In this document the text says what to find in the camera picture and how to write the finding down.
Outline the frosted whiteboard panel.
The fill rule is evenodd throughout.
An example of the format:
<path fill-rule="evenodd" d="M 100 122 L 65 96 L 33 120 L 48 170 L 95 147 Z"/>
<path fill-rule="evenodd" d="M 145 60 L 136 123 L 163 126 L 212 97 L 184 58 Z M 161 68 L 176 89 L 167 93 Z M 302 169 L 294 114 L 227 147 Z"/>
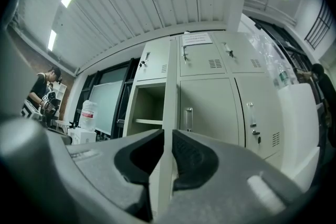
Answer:
<path fill-rule="evenodd" d="M 112 122 L 122 80 L 99 84 L 93 87 L 89 100 L 97 104 L 95 128 L 97 131 L 111 135 Z"/>

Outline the grey metal locker cabinet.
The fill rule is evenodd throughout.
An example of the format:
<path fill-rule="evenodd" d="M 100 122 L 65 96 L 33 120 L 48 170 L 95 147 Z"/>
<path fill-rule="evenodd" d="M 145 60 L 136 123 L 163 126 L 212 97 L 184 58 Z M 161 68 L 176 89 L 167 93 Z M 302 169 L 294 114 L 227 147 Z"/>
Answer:
<path fill-rule="evenodd" d="M 276 168 L 284 137 L 266 62 L 242 33 L 196 33 L 146 43 L 123 135 L 178 127 L 242 146 Z"/>

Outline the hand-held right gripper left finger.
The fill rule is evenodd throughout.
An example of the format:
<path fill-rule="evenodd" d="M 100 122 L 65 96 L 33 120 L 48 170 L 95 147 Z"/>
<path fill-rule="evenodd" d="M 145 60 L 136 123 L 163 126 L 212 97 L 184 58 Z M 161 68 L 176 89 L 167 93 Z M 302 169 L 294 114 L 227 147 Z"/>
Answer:
<path fill-rule="evenodd" d="M 108 201 L 138 219 L 153 219 L 150 175 L 163 154 L 163 129 L 67 150 L 86 180 Z"/>

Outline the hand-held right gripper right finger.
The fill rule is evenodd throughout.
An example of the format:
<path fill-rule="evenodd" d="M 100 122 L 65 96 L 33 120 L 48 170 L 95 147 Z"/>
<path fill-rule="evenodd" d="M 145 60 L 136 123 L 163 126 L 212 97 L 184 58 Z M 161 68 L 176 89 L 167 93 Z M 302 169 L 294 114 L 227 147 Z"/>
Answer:
<path fill-rule="evenodd" d="M 270 223 L 302 194 L 250 150 L 180 130 L 172 138 L 178 177 L 167 224 Z"/>

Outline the plastic wrapped bottle pack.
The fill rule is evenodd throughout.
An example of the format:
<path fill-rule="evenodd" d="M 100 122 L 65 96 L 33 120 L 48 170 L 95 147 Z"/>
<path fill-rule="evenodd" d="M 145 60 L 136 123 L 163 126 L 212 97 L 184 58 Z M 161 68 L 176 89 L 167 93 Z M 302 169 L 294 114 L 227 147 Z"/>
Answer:
<path fill-rule="evenodd" d="M 277 90 L 299 83 L 293 67 L 285 57 L 284 53 L 280 50 L 279 46 L 271 38 L 265 35 L 250 33 L 245 33 L 245 36 L 261 55 Z"/>

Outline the white box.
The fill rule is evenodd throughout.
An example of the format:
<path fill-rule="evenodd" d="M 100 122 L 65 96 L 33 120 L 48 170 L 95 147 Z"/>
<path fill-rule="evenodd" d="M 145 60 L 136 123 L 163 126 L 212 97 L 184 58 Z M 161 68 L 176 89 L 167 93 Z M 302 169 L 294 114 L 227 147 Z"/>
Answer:
<path fill-rule="evenodd" d="M 319 153 L 320 147 L 315 147 L 299 165 L 281 170 L 303 193 L 307 192 L 312 185 L 318 165 Z"/>

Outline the white round table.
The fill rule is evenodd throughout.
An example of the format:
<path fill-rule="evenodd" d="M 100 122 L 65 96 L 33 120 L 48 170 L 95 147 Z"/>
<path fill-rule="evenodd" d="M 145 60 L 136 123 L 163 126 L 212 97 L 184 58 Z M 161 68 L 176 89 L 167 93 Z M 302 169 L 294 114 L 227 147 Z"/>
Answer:
<path fill-rule="evenodd" d="M 57 128 L 68 129 L 73 127 L 73 123 L 69 121 L 55 120 L 55 123 Z"/>

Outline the white water dispenser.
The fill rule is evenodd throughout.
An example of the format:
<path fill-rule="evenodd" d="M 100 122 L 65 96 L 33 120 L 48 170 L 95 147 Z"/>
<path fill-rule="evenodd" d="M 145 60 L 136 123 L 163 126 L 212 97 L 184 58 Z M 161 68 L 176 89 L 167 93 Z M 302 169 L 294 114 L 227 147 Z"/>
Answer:
<path fill-rule="evenodd" d="M 88 131 L 82 128 L 68 129 L 68 135 L 72 139 L 72 145 L 94 143 L 96 141 L 96 132 Z"/>

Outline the locker door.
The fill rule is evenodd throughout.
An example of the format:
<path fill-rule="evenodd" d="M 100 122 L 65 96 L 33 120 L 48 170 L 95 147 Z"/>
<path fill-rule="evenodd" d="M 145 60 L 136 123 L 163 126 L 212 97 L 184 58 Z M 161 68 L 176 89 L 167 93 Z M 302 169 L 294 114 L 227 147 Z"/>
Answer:
<path fill-rule="evenodd" d="M 164 152 L 160 159 L 160 175 L 158 190 L 158 213 L 161 217 L 166 212 L 172 192 L 173 154 L 172 131 L 177 124 L 177 41 L 170 41 L 169 57 L 167 65 L 165 100 L 163 110 Z"/>

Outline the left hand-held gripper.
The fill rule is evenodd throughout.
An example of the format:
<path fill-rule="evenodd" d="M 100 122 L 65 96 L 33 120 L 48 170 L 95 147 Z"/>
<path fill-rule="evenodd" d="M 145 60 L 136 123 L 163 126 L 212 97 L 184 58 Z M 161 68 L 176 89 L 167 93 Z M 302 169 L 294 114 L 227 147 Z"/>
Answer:
<path fill-rule="evenodd" d="M 30 102 L 24 102 L 21 110 L 21 116 L 36 121 L 41 121 L 43 118 L 39 111 Z"/>

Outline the black metal railing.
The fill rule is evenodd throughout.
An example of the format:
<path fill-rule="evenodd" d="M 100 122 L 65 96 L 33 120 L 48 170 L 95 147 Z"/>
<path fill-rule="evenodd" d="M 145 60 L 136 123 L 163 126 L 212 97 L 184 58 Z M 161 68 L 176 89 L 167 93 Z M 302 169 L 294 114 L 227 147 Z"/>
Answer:
<path fill-rule="evenodd" d="M 317 46 L 321 43 L 322 39 L 330 30 L 332 21 L 332 12 L 327 2 L 323 0 L 319 13 L 304 39 L 312 49 L 316 49 Z"/>

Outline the white paper notice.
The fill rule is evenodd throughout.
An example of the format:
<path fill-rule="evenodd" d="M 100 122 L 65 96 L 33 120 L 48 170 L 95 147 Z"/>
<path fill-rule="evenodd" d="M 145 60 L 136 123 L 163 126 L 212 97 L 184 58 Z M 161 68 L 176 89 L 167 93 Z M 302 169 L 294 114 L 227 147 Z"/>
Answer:
<path fill-rule="evenodd" d="M 184 34 L 182 36 L 183 46 L 212 44 L 212 40 L 208 33 Z"/>

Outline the white arched shelf unit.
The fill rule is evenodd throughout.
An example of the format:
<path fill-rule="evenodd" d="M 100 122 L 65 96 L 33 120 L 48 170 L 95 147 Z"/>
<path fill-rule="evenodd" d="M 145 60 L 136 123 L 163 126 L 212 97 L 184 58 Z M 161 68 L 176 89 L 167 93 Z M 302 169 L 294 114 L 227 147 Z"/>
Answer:
<path fill-rule="evenodd" d="M 56 95 L 57 101 L 57 112 L 55 114 L 55 120 L 62 120 L 64 117 L 64 112 L 67 104 L 68 90 L 67 86 L 63 83 L 54 82 L 53 91 Z"/>

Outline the large clear water bottle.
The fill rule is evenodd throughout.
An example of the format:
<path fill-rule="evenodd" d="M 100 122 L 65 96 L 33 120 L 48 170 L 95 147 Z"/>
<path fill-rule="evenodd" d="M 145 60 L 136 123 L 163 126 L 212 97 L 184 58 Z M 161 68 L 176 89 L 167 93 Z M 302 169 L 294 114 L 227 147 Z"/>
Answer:
<path fill-rule="evenodd" d="M 94 131 L 98 109 L 95 102 L 86 100 L 82 105 L 78 126 L 87 131 Z"/>

